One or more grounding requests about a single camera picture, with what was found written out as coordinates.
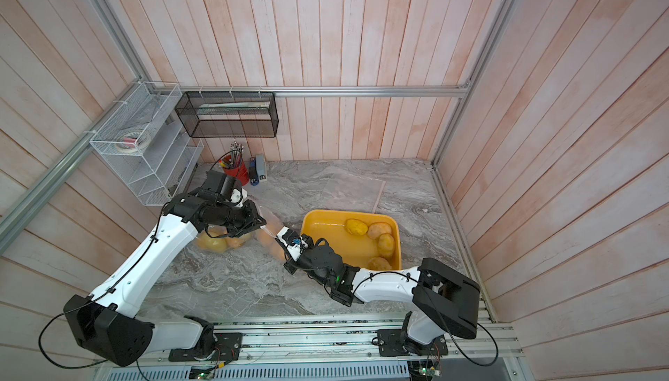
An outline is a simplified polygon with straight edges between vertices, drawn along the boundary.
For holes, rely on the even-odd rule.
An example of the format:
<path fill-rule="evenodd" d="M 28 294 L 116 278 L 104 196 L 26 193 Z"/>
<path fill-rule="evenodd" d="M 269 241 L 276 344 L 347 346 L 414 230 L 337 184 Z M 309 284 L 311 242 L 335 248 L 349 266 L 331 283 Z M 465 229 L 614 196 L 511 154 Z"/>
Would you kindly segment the clear zipper bag pink zip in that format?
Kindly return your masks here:
<path fill-rule="evenodd" d="M 253 238 L 252 233 L 247 233 L 239 238 L 226 236 L 226 228 L 221 226 L 209 226 L 195 238 L 194 243 L 202 250 L 216 253 L 225 253 L 230 249 L 238 249 Z"/>

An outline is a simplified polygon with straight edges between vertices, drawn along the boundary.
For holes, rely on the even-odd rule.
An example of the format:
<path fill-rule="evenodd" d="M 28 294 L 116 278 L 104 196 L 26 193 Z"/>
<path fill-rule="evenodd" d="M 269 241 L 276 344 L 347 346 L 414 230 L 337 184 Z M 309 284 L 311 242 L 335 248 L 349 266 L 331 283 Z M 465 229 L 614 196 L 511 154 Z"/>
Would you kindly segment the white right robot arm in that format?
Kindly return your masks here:
<path fill-rule="evenodd" d="M 409 316 L 405 336 L 416 344 L 430 344 L 445 333 L 460 339 L 477 337 L 480 286 L 435 258 L 406 270 L 372 271 L 345 264 L 322 240 L 314 244 L 291 238 L 277 243 L 287 271 L 304 271 L 339 304 L 414 304 L 418 311 Z"/>

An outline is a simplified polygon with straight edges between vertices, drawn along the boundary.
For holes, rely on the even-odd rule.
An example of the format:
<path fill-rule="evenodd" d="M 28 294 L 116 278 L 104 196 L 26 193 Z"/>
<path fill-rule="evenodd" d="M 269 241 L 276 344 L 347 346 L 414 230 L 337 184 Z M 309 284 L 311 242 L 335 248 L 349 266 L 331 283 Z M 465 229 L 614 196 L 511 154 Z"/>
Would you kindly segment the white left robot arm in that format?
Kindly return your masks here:
<path fill-rule="evenodd" d="M 211 323 L 195 317 L 150 323 L 136 316 L 165 269 L 198 234 L 219 226 L 226 238 L 240 238 L 266 223 L 237 179 L 208 172 L 202 186 L 172 197 L 147 238 L 108 280 L 66 303 L 64 316 L 77 345 L 121 367 L 155 351 L 211 358 L 217 344 Z"/>

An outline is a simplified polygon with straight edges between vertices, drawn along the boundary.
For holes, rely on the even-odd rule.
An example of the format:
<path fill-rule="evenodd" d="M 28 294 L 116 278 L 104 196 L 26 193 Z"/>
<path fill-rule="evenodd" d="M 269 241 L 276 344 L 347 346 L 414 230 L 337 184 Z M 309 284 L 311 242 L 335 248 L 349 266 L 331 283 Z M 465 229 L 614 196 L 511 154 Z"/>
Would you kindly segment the clear zipper bag pink dots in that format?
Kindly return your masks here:
<path fill-rule="evenodd" d="M 325 183 L 316 206 L 324 210 L 375 213 L 385 184 L 371 177 L 336 172 Z"/>

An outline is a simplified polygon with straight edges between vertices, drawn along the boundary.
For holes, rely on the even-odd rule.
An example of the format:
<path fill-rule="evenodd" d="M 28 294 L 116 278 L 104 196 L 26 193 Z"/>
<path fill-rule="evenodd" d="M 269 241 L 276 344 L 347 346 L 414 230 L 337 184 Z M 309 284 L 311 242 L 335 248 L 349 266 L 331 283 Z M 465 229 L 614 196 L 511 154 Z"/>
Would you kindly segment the red pen cup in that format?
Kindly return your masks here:
<path fill-rule="evenodd" d="M 244 162 L 241 162 L 234 168 L 224 169 L 224 172 L 228 176 L 236 178 L 242 186 L 247 185 L 250 182 L 247 166 Z"/>

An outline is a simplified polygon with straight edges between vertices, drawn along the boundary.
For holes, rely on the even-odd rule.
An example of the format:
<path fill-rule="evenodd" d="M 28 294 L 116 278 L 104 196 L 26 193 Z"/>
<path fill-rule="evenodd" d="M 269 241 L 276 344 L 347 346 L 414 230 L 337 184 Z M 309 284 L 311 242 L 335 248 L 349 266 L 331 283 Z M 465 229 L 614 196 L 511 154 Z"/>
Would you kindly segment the large yellow potato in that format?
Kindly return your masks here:
<path fill-rule="evenodd" d="M 365 236 L 369 231 L 367 224 L 357 219 L 348 219 L 344 224 L 344 228 L 348 234 L 353 236 Z"/>

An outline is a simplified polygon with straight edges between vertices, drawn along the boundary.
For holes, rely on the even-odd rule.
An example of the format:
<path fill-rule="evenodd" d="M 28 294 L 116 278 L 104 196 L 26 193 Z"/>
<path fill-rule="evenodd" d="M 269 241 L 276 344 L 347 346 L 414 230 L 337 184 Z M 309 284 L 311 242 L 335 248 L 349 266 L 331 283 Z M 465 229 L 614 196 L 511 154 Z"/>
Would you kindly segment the blue black stapler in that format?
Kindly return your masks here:
<path fill-rule="evenodd" d="M 249 176 L 249 183 L 252 186 L 256 186 L 260 183 L 258 171 L 257 171 L 257 166 L 256 166 L 256 158 L 251 157 L 249 162 L 248 162 L 248 167 L 247 167 L 247 172 Z"/>

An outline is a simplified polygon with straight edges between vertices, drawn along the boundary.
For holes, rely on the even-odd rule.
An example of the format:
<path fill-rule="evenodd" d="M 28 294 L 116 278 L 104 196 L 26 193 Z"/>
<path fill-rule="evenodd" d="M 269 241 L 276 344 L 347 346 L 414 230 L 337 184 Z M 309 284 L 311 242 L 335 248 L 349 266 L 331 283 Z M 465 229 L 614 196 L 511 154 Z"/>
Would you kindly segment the yellow plastic tray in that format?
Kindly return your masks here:
<path fill-rule="evenodd" d="M 393 232 L 391 235 L 380 236 L 378 240 L 368 238 L 367 234 L 353 236 L 344 228 L 348 219 L 360 220 L 368 227 L 384 222 L 392 226 Z M 304 217 L 301 232 L 315 241 L 325 239 L 346 264 L 378 271 L 402 269 L 399 227 L 389 216 L 341 210 L 312 210 Z"/>

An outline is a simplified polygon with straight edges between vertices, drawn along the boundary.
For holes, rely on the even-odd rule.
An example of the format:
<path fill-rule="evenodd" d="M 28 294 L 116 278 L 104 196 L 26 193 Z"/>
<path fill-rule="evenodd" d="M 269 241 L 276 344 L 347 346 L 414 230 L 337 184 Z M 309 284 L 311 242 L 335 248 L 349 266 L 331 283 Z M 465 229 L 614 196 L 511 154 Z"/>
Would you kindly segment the brown potato back right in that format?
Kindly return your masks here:
<path fill-rule="evenodd" d="M 372 239 L 372 240 L 378 240 L 378 238 L 382 235 L 386 234 L 392 234 L 393 228 L 390 224 L 384 223 L 384 222 L 377 222 L 374 224 L 371 224 L 369 226 L 369 229 L 367 231 L 367 237 Z"/>

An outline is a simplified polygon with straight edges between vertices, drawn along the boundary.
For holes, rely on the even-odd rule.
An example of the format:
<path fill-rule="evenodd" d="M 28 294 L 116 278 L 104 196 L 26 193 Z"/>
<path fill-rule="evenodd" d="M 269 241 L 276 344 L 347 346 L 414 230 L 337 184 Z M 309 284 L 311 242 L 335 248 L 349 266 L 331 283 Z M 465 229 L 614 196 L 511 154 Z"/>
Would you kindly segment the tape roll on shelf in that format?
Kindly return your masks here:
<path fill-rule="evenodd" d="M 144 151 L 151 142 L 151 135 L 145 131 L 133 130 L 125 133 L 113 146 L 120 154 L 132 154 Z"/>

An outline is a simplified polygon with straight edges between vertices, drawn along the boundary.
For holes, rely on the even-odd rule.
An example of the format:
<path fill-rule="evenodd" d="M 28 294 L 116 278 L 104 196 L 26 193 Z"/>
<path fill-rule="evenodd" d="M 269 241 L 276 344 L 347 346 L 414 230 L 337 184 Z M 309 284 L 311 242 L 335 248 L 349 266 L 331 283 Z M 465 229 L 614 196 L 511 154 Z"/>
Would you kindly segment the black mesh wall basket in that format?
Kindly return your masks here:
<path fill-rule="evenodd" d="M 259 91 L 188 91 L 175 112 L 195 138 L 274 138 L 280 123 L 275 95 Z"/>

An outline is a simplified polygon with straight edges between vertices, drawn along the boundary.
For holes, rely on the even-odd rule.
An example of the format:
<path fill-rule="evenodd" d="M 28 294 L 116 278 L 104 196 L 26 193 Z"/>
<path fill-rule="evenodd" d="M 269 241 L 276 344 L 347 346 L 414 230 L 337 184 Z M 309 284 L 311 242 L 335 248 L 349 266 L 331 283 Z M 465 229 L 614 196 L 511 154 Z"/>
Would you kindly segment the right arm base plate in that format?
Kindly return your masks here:
<path fill-rule="evenodd" d="M 423 311 L 410 311 L 400 329 L 379 330 L 372 344 L 378 347 L 382 357 L 448 355 L 443 328 L 447 316 L 440 311 L 432 317 Z"/>

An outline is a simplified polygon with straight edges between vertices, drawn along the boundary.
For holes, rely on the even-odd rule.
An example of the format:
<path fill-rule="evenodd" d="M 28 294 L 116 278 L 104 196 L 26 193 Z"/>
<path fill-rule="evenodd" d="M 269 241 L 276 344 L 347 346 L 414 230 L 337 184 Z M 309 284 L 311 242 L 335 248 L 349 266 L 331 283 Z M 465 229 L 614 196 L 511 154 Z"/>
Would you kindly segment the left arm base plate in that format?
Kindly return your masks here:
<path fill-rule="evenodd" d="M 214 324 L 195 316 L 186 316 L 197 322 L 203 329 L 200 338 L 190 349 L 174 349 L 170 351 L 169 362 L 216 360 L 225 365 L 236 361 L 240 356 L 243 334 L 240 332 L 214 331 Z"/>

